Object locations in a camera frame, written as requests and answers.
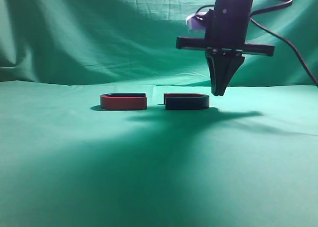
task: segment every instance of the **cable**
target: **cable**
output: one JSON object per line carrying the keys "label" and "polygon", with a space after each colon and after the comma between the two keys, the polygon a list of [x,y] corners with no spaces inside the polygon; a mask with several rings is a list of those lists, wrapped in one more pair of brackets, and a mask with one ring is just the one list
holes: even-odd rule
{"label": "cable", "polygon": [[200,12],[202,9],[206,8],[206,7],[214,7],[214,4],[210,4],[210,5],[204,5],[202,7],[199,7],[198,10],[195,13]]}
{"label": "cable", "polygon": [[300,54],[300,52],[297,50],[297,48],[295,47],[295,45],[293,43],[291,43],[290,41],[288,41],[287,39],[283,38],[282,36],[270,31],[269,29],[267,29],[266,27],[264,27],[263,25],[259,24],[258,22],[256,22],[252,16],[257,15],[257,14],[261,14],[261,13],[265,13],[265,12],[270,12],[270,11],[275,11],[275,10],[279,10],[285,7],[289,7],[290,5],[292,5],[293,0],[281,0],[281,1],[286,1],[286,3],[283,4],[279,4],[273,7],[269,7],[269,8],[264,8],[264,9],[260,9],[257,10],[255,12],[251,13],[251,22],[253,24],[255,24],[256,26],[258,26],[260,29],[264,30],[265,32],[268,32],[269,34],[273,35],[274,37],[277,37],[278,39],[282,40],[283,42],[285,42],[287,45],[289,45],[293,51],[295,52],[297,58],[299,59],[300,63],[302,64],[302,66],[304,67],[305,71],[307,72],[308,76],[312,79],[312,81],[314,82],[314,84],[318,87],[318,80],[315,78],[315,76],[311,73],[311,71],[309,70],[304,58],[302,57],[302,55]]}
{"label": "cable", "polygon": [[272,6],[272,7],[267,7],[267,8],[256,10],[256,11],[251,13],[251,16],[254,16],[254,15],[257,15],[257,14],[266,13],[266,12],[277,11],[277,10],[280,10],[280,9],[283,9],[283,8],[287,8],[287,7],[289,7],[289,6],[291,6],[293,4],[294,0],[279,0],[279,1],[284,1],[284,3],[281,3],[279,5],[275,5],[275,6]]}

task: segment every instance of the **black object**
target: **black object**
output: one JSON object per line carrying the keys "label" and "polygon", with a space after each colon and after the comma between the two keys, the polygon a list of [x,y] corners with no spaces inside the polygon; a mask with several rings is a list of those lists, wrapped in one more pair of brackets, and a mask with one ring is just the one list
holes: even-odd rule
{"label": "black object", "polygon": [[166,93],[164,104],[167,110],[207,109],[210,105],[210,96],[194,93]]}
{"label": "black object", "polygon": [[274,46],[245,43],[253,0],[216,0],[204,18],[204,38],[178,37],[178,49],[204,50],[212,93],[224,95],[230,80],[243,64],[242,54],[273,56]]}

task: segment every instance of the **green cloth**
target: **green cloth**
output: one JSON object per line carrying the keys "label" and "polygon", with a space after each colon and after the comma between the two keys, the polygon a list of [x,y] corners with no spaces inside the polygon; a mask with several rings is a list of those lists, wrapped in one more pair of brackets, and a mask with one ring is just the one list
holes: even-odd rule
{"label": "green cloth", "polygon": [[[101,110],[110,92],[148,110]],[[317,225],[316,87],[230,87],[200,111],[165,92],[210,88],[0,82],[0,226]]]}
{"label": "green cloth", "polygon": [[[202,52],[175,48],[185,19],[215,0],[1,0],[0,80],[55,84],[139,82],[210,86]],[[253,9],[274,5],[254,0]],[[291,40],[318,76],[318,0],[295,0],[255,19]],[[247,56],[231,86],[312,84],[293,51],[253,24],[247,41],[275,45]]]}

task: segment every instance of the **green table surface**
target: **green table surface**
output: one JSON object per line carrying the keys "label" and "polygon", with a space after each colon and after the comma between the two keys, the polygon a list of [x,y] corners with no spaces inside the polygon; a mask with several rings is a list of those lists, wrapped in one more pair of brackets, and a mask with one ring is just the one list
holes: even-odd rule
{"label": "green table surface", "polygon": [[[145,92],[148,109],[99,95]],[[0,82],[0,227],[314,227],[318,90]]]}

